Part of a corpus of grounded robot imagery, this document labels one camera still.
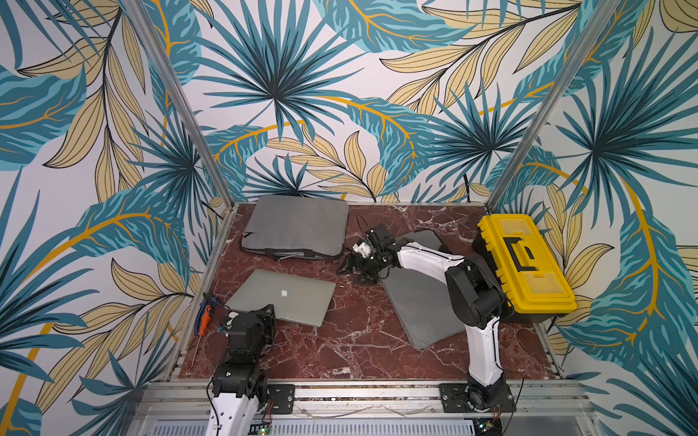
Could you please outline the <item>silver laptop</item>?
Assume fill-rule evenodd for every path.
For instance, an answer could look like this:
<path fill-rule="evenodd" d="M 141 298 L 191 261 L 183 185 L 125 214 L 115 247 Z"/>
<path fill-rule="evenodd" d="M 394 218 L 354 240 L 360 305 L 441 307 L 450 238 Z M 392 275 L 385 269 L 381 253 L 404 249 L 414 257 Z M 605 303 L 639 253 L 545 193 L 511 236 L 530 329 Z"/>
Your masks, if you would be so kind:
<path fill-rule="evenodd" d="M 332 282 L 255 270 L 225 305 L 233 312 L 252 312 L 271 304 L 278 320 L 320 327 L 334 290 Z"/>

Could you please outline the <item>grey laptop sleeve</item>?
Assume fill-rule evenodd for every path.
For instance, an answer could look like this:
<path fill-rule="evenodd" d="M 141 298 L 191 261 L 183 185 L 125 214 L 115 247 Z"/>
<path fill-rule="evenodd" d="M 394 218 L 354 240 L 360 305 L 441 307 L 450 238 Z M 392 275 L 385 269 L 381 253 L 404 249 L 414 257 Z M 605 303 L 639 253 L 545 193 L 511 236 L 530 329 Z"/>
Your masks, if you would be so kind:
<path fill-rule="evenodd" d="M 445 284 L 445 262 L 462 258 L 445 252 L 430 230 L 405 234 L 397 245 L 399 265 L 380 272 L 379 282 L 412 347 L 423 350 L 463 332 Z"/>

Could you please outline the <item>grey zippered laptop bag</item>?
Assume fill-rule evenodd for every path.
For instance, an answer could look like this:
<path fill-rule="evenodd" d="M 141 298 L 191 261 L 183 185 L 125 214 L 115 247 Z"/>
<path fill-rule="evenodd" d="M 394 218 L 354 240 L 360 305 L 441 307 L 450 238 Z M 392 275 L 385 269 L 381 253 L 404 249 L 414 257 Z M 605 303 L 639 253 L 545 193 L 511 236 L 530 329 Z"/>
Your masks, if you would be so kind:
<path fill-rule="evenodd" d="M 336 259 L 344 251 L 349 211 L 343 200 L 264 196 L 254 207 L 240 248 L 277 259 Z"/>

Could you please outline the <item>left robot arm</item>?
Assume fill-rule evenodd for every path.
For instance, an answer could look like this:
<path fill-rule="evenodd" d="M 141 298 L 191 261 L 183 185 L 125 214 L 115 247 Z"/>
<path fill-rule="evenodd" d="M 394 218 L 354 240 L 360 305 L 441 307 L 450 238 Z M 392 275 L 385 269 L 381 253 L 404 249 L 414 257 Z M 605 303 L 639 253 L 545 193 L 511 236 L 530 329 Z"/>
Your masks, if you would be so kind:
<path fill-rule="evenodd" d="M 227 349 L 205 391 L 210 405 L 205 433 L 247 435 L 254 416 L 268 403 L 260 361 L 276 333 L 274 306 L 236 314 L 224 327 Z"/>

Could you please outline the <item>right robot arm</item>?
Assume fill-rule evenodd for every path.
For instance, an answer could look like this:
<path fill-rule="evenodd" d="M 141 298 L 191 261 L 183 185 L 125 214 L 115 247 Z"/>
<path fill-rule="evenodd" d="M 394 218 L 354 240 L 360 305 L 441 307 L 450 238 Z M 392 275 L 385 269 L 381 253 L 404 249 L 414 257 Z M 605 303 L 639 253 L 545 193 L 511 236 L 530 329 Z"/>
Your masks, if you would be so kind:
<path fill-rule="evenodd" d="M 337 273 L 354 274 L 359 283 L 376 283 L 383 278 L 381 272 L 396 269 L 416 271 L 445 284 L 453 312 L 465 325 L 466 387 L 450 397 L 469 411 L 514 410 L 516 399 L 501 365 L 498 335 L 501 317 L 513 310 L 485 258 L 447 254 L 409 238 L 396 239 L 378 225 L 346 250 Z"/>

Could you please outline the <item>yellow black toolbox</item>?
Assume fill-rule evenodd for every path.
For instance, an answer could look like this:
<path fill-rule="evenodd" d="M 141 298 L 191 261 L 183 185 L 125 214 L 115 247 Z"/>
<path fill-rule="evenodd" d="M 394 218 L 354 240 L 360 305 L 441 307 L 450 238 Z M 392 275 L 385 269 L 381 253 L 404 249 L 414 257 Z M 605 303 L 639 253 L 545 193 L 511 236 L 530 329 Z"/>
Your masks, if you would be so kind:
<path fill-rule="evenodd" d="M 478 223 L 476 253 L 485 258 L 508 299 L 505 323 L 542 323 L 574 312 L 575 294 L 527 214 L 489 214 Z"/>

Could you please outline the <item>white ventilation grille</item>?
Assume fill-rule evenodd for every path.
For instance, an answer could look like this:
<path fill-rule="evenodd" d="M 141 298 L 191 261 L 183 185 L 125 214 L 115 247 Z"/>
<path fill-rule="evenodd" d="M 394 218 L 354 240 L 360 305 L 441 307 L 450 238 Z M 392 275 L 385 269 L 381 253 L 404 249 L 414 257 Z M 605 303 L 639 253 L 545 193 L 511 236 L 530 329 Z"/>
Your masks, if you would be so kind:
<path fill-rule="evenodd" d="M 208 435 L 205 420 L 157 421 L 142 435 Z M 274 420 L 263 428 L 253 423 L 244 435 L 475 435 L 471 420 L 336 419 Z"/>

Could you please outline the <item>orange handled screwdriver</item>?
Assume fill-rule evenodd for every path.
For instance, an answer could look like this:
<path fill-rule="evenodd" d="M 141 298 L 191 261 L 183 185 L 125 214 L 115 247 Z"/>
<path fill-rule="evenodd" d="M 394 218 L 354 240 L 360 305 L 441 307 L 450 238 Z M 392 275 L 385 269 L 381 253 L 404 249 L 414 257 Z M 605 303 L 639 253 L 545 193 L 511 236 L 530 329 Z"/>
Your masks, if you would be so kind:
<path fill-rule="evenodd" d="M 196 334 L 196 345 L 194 346 L 193 360 L 196 359 L 202 338 L 206 335 L 208 325 L 212 318 L 213 306 L 213 301 L 211 299 L 207 299 L 203 301 L 203 303 L 201 303 L 201 306 L 197 313 L 196 323 L 194 324 L 194 333 Z"/>

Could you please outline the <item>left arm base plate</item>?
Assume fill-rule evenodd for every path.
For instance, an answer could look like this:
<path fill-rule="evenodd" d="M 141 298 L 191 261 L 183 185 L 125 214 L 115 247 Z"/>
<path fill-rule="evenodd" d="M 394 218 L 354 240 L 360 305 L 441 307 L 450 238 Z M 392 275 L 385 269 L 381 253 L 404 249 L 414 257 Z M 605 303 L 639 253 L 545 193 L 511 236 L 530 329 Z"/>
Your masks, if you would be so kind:
<path fill-rule="evenodd" d="M 269 384 L 267 386 L 267 414 L 291 415 L 296 400 L 296 387 L 293 384 Z"/>

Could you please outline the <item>aluminium front rail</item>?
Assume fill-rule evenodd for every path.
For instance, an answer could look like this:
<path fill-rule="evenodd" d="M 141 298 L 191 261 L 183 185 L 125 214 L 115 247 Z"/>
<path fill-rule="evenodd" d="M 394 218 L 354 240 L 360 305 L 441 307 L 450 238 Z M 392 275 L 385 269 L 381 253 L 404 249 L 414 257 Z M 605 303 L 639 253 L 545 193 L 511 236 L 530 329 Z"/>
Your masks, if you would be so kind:
<path fill-rule="evenodd" d="M 337 418 L 441 418 L 443 394 L 436 380 L 284 380 L 272 384 L 294 386 L 294 410 L 298 419 Z M 509 383 L 517 401 L 516 418 L 585 417 L 596 412 L 583 385 L 568 380 L 512 380 Z M 210 404 L 204 380 L 182 379 L 153 383 L 136 405 L 137 420 L 208 418 Z"/>

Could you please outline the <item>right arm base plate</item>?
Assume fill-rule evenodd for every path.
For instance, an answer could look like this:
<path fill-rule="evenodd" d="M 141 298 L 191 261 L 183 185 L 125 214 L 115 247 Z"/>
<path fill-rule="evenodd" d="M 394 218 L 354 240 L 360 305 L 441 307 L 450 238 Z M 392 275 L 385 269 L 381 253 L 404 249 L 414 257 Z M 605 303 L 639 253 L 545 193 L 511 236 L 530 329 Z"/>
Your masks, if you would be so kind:
<path fill-rule="evenodd" d="M 514 394 L 504 381 L 489 387 L 478 383 L 441 383 L 438 391 L 445 413 L 516 411 Z"/>

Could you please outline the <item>right aluminium frame post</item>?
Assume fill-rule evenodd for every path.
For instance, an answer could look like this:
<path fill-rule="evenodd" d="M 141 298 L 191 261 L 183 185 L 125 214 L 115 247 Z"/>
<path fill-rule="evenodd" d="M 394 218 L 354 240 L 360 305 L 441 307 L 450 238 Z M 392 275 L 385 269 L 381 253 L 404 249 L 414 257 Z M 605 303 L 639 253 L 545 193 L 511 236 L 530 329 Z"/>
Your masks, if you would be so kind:
<path fill-rule="evenodd" d="M 545 125 L 547 118 L 554 110 L 558 101 L 563 97 L 565 91 L 572 83 L 576 73 L 583 66 L 586 57 L 594 48 L 596 39 L 602 34 L 607 22 L 613 17 L 614 11 L 620 0 L 602 1 L 594 10 L 587 28 L 581 32 L 579 42 L 572 48 L 569 59 L 562 65 L 558 77 L 552 83 L 551 90 L 546 95 L 540 109 L 536 112 L 532 123 L 525 131 L 522 141 L 511 154 L 507 166 L 501 173 L 497 185 L 492 190 L 492 194 L 485 203 L 485 208 L 489 213 L 495 213 L 501 203 L 509 185 L 516 177 L 519 166 L 525 160 L 527 154 L 534 144 L 540 130 Z"/>

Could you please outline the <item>aluminium frame post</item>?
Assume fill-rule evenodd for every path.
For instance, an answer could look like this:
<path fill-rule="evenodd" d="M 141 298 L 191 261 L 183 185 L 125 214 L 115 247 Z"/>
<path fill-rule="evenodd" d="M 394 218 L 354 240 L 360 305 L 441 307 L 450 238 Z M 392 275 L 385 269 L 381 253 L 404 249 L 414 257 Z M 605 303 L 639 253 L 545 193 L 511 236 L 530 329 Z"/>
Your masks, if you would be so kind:
<path fill-rule="evenodd" d="M 165 52 L 165 47 L 161 45 L 156 27 L 150 19 L 142 1 L 125 0 L 122 2 L 125 12 L 129 14 L 133 25 L 136 29 L 136 34 L 141 38 L 141 42 L 145 47 L 145 51 L 149 54 L 152 62 L 155 65 L 165 90 L 169 92 L 173 102 L 174 109 L 180 115 L 181 121 L 192 138 L 196 151 L 200 154 L 204 167 L 208 170 L 216 191 L 222 198 L 225 209 L 232 211 L 234 209 L 234 199 L 229 193 L 227 183 L 220 174 L 219 168 L 214 161 L 214 156 L 205 139 L 204 133 L 201 130 L 199 123 L 196 121 L 194 112 L 187 102 L 185 92 L 176 76 L 174 67 Z"/>
<path fill-rule="evenodd" d="M 509 185 L 516 177 L 519 166 L 525 160 L 527 154 L 534 144 L 540 130 L 545 125 L 547 118 L 554 110 L 558 101 L 563 97 L 565 91 L 572 83 L 576 73 L 583 66 L 586 57 L 594 48 L 596 39 L 602 34 L 607 22 L 613 17 L 614 11 L 620 0 L 602 1 L 594 10 L 587 28 L 581 32 L 579 42 L 572 48 L 569 59 L 562 65 L 558 77 L 552 83 L 551 90 L 546 95 L 540 109 L 536 112 L 532 123 L 525 131 L 522 141 L 511 154 L 507 166 L 501 173 L 497 185 L 492 190 L 492 194 L 485 203 L 485 208 L 489 213 L 495 213 L 501 203 Z"/>

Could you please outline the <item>left aluminium frame post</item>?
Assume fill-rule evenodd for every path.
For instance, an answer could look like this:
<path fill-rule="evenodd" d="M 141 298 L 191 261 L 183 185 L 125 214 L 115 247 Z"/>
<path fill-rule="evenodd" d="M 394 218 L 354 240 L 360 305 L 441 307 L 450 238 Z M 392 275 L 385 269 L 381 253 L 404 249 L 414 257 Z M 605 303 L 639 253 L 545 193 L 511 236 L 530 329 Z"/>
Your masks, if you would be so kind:
<path fill-rule="evenodd" d="M 208 170 L 216 191 L 222 198 L 225 209 L 232 211 L 234 209 L 234 199 L 229 193 L 227 183 L 220 174 L 219 168 L 214 161 L 214 156 L 205 139 L 204 133 L 201 130 L 199 123 L 196 121 L 194 112 L 187 102 L 185 92 L 176 76 L 174 67 L 165 52 L 165 47 L 161 45 L 156 27 L 150 19 L 142 1 L 125 0 L 122 2 L 125 12 L 129 14 L 133 25 L 136 29 L 136 34 L 141 38 L 141 42 L 145 47 L 145 51 L 149 54 L 152 62 L 155 65 L 165 90 L 169 92 L 173 102 L 174 109 L 180 115 L 181 121 L 192 138 L 196 151 L 200 154 L 204 167 Z"/>

